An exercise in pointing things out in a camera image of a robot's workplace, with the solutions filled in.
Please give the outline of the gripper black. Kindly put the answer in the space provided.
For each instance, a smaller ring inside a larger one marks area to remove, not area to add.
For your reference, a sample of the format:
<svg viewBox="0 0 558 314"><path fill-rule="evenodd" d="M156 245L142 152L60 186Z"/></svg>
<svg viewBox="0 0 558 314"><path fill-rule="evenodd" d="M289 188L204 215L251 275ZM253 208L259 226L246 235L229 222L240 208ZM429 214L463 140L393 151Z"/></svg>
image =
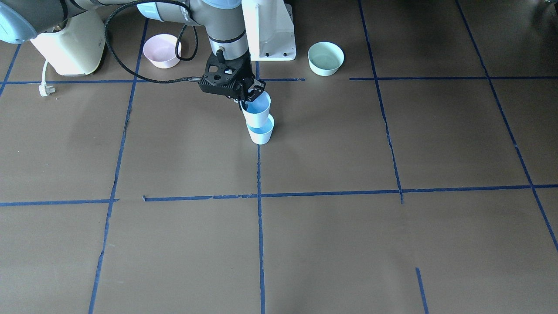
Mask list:
<svg viewBox="0 0 558 314"><path fill-rule="evenodd" d="M255 77L249 51L228 60L223 50L217 50L209 56L198 86L202 92L245 103L255 101L265 91L266 83Z"/></svg>

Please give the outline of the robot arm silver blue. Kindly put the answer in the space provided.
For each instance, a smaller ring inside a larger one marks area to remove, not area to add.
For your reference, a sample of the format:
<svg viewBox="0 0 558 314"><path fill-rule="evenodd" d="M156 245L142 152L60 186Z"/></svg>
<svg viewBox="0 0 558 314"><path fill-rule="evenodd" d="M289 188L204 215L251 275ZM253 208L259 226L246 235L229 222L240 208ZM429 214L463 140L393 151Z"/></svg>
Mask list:
<svg viewBox="0 0 558 314"><path fill-rule="evenodd" d="M106 40L116 62L134 77L156 84L197 83L202 92L220 95L245 105L255 101L266 83L258 80L252 68L248 39L239 0L3 0L1 2L1 40L22 44L80 14L114 6L104 22L104 37L114 18L136 8L145 18L205 28L211 53L199 77L152 80L124 65Z"/></svg>

